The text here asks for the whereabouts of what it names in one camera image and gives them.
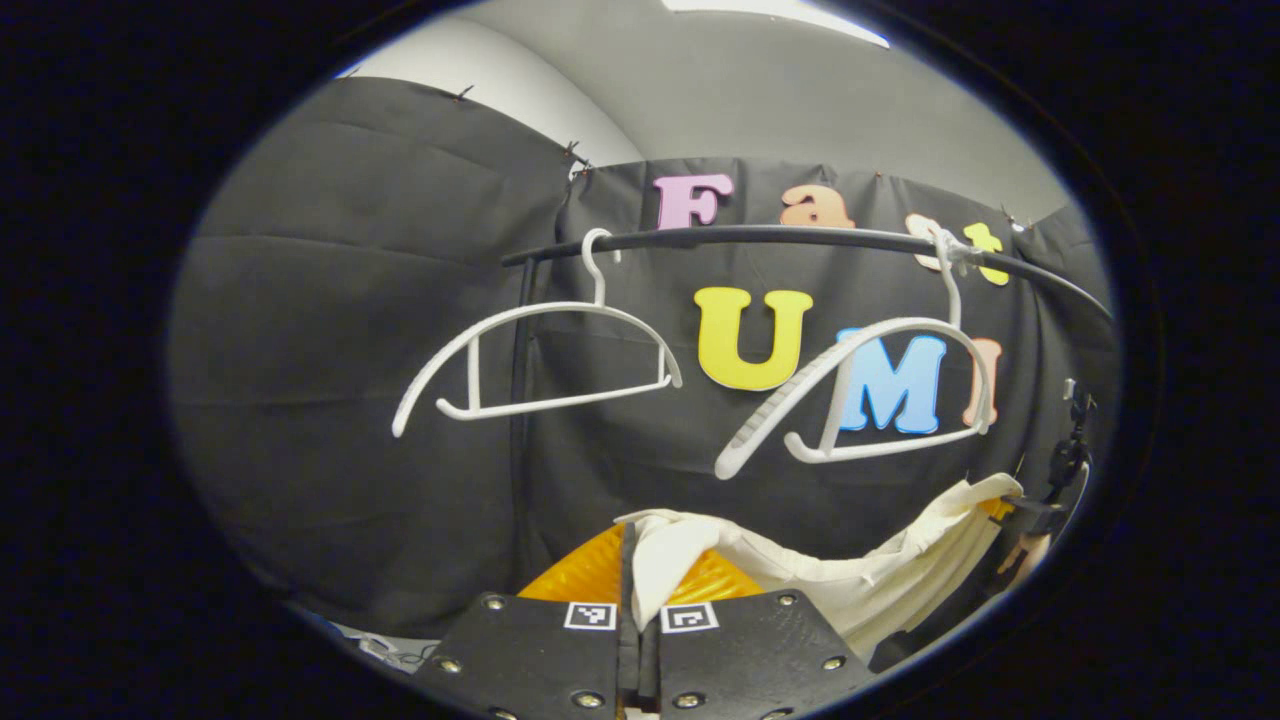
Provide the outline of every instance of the white cloth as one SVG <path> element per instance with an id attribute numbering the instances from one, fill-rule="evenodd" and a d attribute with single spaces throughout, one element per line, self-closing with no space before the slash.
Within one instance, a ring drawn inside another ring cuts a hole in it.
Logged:
<path id="1" fill-rule="evenodd" d="M 1000 527 L 977 505 L 1021 495 L 1006 473 L 974 484 L 960 480 L 902 532 L 852 560 L 809 557 L 710 515 L 657 509 L 614 521 L 636 524 L 636 626 L 644 629 L 698 557 L 714 548 L 765 592 L 803 592 L 865 662 L 882 639 L 928 618 L 991 547 Z"/>

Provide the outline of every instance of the white plastic hanger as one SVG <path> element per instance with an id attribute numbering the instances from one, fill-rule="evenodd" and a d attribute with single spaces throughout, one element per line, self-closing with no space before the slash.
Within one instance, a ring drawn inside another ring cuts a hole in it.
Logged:
<path id="1" fill-rule="evenodd" d="M 408 423 L 408 415 L 413 410 L 413 404 L 417 402 L 417 397 L 422 393 L 426 383 L 431 382 L 431 377 L 453 357 L 462 347 L 467 348 L 467 407 L 454 407 L 448 400 L 443 397 L 435 401 L 435 406 L 440 409 L 442 413 L 453 418 L 454 420 L 479 420 L 481 418 L 502 418 L 507 415 L 517 415 L 520 413 L 534 413 L 538 410 L 549 410 L 552 407 L 564 407 L 568 405 L 584 405 L 586 402 L 596 402 L 599 400 L 609 400 L 613 397 L 623 397 L 627 395 L 637 395 L 641 392 L 648 392 L 650 389 L 664 388 L 668 384 L 673 387 L 680 387 L 684 384 L 680 377 L 680 365 L 676 364 L 676 356 L 671 354 L 671 348 L 667 347 L 667 342 L 654 332 L 653 328 L 646 325 L 640 319 L 609 307 L 604 304 L 604 275 L 600 274 L 600 269 L 595 266 L 595 260 L 591 259 L 591 245 L 595 243 L 598 237 L 608 236 L 609 231 L 603 228 L 595 228 L 586 233 L 582 238 L 582 264 L 586 266 L 586 272 L 590 273 L 591 278 L 595 279 L 595 299 L 593 302 L 543 302 L 539 305 L 526 305 L 524 307 L 513 307 L 497 315 L 492 315 L 480 320 L 479 323 L 471 325 L 462 332 L 458 337 L 449 341 L 439 352 L 431 357 L 426 365 L 419 370 L 417 377 L 410 383 L 408 389 L 404 392 L 404 397 L 401 398 L 399 409 L 396 410 L 396 419 L 392 421 L 392 434 L 401 437 L 404 433 L 404 424 Z M 622 260 L 622 251 L 613 251 L 613 261 L 620 263 Z M 512 405 L 499 405 L 497 407 L 481 407 L 480 406 L 480 336 L 493 328 L 507 323 L 509 320 L 516 320 L 520 318 L 527 318 L 530 315 L 540 315 L 543 313 L 557 313 L 561 310 L 572 310 L 579 313 L 595 313 L 598 315 L 608 315 L 611 318 L 617 318 L 625 320 L 641 331 L 644 331 L 649 337 L 658 343 L 658 380 L 635 386 L 626 387 L 621 389 L 609 389 L 604 392 L 594 392 L 589 395 L 577 395 L 572 397 L 561 397 L 556 400 L 534 400 L 530 402 L 516 402 Z"/>
<path id="2" fill-rule="evenodd" d="M 978 352 L 977 346 L 974 346 L 969 336 L 960 332 L 960 291 L 951 277 L 952 263 L 963 260 L 964 255 L 972 254 L 977 249 L 965 246 L 948 231 L 938 229 L 941 232 L 933 233 L 933 245 L 942 272 L 942 282 L 947 288 L 947 301 L 950 305 L 948 322 L 934 320 L 932 318 L 893 318 L 867 325 L 827 348 L 822 355 L 818 355 L 801 368 L 782 387 L 776 389 L 748 418 L 746 423 L 742 424 L 730 443 L 724 446 L 724 450 L 721 451 L 719 457 L 716 459 L 717 478 L 727 480 L 736 475 L 755 450 L 760 447 L 764 438 L 786 418 L 787 413 L 837 366 L 840 372 L 836 374 L 836 387 L 832 391 L 831 407 L 827 411 L 827 424 L 823 428 L 818 447 L 809 447 L 800 438 L 799 433 L 795 432 L 787 433 L 783 438 L 791 455 L 803 462 L 837 462 L 841 460 L 876 457 L 933 447 L 974 434 L 987 434 L 987 428 L 991 425 L 991 380 L 987 375 L 987 364 L 982 359 L 982 354 Z M 964 265 L 960 269 L 961 274 L 964 274 Z M 936 437 L 881 442 L 858 447 L 836 447 L 836 436 L 840 433 L 840 419 L 845 410 L 845 401 L 849 397 L 849 375 L 854 366 L 854 352 L 878 337 L 905 331 L 929 331 L 945 334 L 955 338 L 969 350 L 969 355 L 973 356 L 974 363 L 978 365 L 978 375 L 982 379 L 978 413 L 973 427 Z"/>

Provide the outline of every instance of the clothing rack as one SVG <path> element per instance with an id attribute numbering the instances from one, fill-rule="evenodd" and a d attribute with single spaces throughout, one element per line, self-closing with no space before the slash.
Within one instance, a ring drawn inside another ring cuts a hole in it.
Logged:
<path id="1" fill-rule="evenodd" d="M 701 225 L 690 228 L 671 228 L 662 231 L 640 231 L 632 233 L 613 234 L 602 237 L 591 246 L 591 252 L 611 252 L 614 250 L 632 249 L 666 249 L 666 250 L 692 250 L 703 245 L 723 243 L 780 243 L 780 245 L 827 245 L 837 247 L 865 247 L 870 250 L 887 250 L 890 252 L 905 252 L 910 255 L 932 256 L 936 246 L 928 240 L 923 240 L 906 233 L 887 231 L 873 231 L 861 228 L 823 228 L 810 225 Z M 502 266 L 512 268 L 520 265 L 524 275 L 520 283 L 520 305 L 527 305 L 532 300 L 534 284 L 538 274 L 538 265 L 544 260 L 563 260 L 566 258 L 580 258 L 582 254 L 581 242 L 563 242 L 525 250 L 504 255 Z M 1115 324 L 1111 313 L 1096 297 L 1085 292 L 1079 286 L 1061 278 L 1048 270 L 1037 268 L 1023 260 L 1009 258 L 996 252 L 987 252 L 973 249 L 964 258 L 965 264 L 979 268 L 991 268 L 1011 275 L 1020 277 L 1028 282 L 1046 290 L 1062 292 L 1091 310 L 1097 313 L 1108 325 Z M 525 397 L 529 364 L 529 319 L 516 320 L 516 345 L 511 369 L 511 401 L 520 402 Z M 511 416 L 511 470 L 512 492 L 515 500 L 516 521 L 516 547 L 517 557 L 525 568 L 532 565 L 527 542 L 520 542 L 520 537 L 526 532 L 535 533 L 527 528 L 527 483 L 525 479 L 525 441 L 527 438 L 527 415 Z M 517 587 L 524 579 L 517 578 Z"/>

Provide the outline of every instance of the foam letter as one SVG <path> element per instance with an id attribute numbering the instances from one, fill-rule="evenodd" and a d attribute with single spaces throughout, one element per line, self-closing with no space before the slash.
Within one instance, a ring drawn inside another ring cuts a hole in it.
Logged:
<path id="1" fill-rule="evenodd" d="M 991 410 L 991 424 L 996 424 L 996 361 L 1000 360 L 1000 355 L 1004 348 L 1000 343 L 993 340 L 987 340 L 984 337 L 978 337 L 973 340 L 973 343 L 978 347 L 978 354 L 982 355 L 982 360 L 987 364 L 987 382 L 991 383 L 991 402 L 987 407 Z M 973 389 L 969 391 L 969 409 L 964 411 L 961 419 L 964 424 L 973 427 L 973 421 L 978 415 L 978 396 L 982 393 L 982 378 L 978 377 L 978 364 L 973 364 Z"/>
<path id="2" fill-rule="evenodd" d="M 845 211 L 845 199 L 829 187 L 820 184 L 792 187 L 782 193 L 782 201 L 790 205 L 778 218 L 783 225 L 855 227 Z"/>
<path id="3" fill-rule="evenodd" d="M 704 225 L 716 220 L 719 200 L 716 193 L 731 195 L 733 181 L 719 176 L 671 176 L 653 181 L 658 188 L 658 229 L 692 227 L 694 215 Z M 705 187 L 694 197 L 694 190 Z"/>
<path id="4" fill-rule="evenodd" d="M 964 236 L 973 241 L 973 246 L 979 250 L 986 250 L 987 252 L 1000 252 L 1005 249 L 1005 245 L 1000 242 L 1000 238 L 991 234 L 991 228 L 987 223 L 974 223 L 964 229 Z M 1009 273 L 1002 273 L 1000 270 L 992 270 L 991 268 L 978 268 L 982 277 L 987 278 L 991 284 L 1009 284 Z"/>
<path id="5" fill-rule="evenodd" d="M 847 328 L 836 333 L 836 340 L 845 340 L 858 328 Z M 934 414 L 938 400 L 938 368 L 947 346 L 932 336 L 918 336 L 906 346 L 906 354 L 895 370 L 888 361 L 888 352 L 881 338 L 854 351 L 854 366 L 850 374 L 849 400 L 840 420 L 842 430 L 860 430 L 867 427 L 863 413 L 863 395 L 872 402 L 876 427 L 884 429 L 890 419 L 902 407 L 893 424 L 900 433 L 928 434 L 938 429 Z"/>
<path id="6" fill-rule="evenodd" d="M 928 240 L 932 242 L 934 236 L 929 234 L 931 231 L 937 233 L 938 237 L 942 236 L 942 225 L 940 225 L 938 222 L 934 220 L 933 218 L 925 218 L 924 215 L 918 215 L 915 213 L 911 213 L 910 215 L 906 217 L 905 222 L 906 222 L 908 234 L 911 234 L 914 237 L 919 237 L 922 240 Z M 942 272 L 942 268 L 938 265 L 938 259 L 936 255 L 916 255 L 915 261 L 931 270 L 936 270 L 940 273 Z"/>
<path id="7" fill-rule="evenodd" d="M 717 383 L 737 389 L 772 389 L 787 382 L 800 361 L 804 311 L 813 297 L 791 290 L 764 296 L 773 307 L 773 351 L 764 363 L 746 363 L 737 355 L 739 323 L 751 295 L 736 287 L 704 287 L 694 293 L 703 309 L 698 328 L 698 364 Z"/>

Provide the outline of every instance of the yellow letter u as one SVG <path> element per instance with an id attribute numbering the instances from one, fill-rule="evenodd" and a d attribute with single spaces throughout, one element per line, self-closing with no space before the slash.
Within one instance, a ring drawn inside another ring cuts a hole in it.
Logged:
<path id="1" fill-rule="evenodd" d="M 792 290 L 764 296 L 773 307 L 773 352 L 764 363 L 746 363 L 737 355 L 737 332 L 751 295 L 736 287 L 704 287 L 694 293 L 703 309 L 698 328 L 698 363 L 710 379 L 737 389 L 772 389 L 787 382 L 800 361 L 800 329 L 813 297 Z"/>

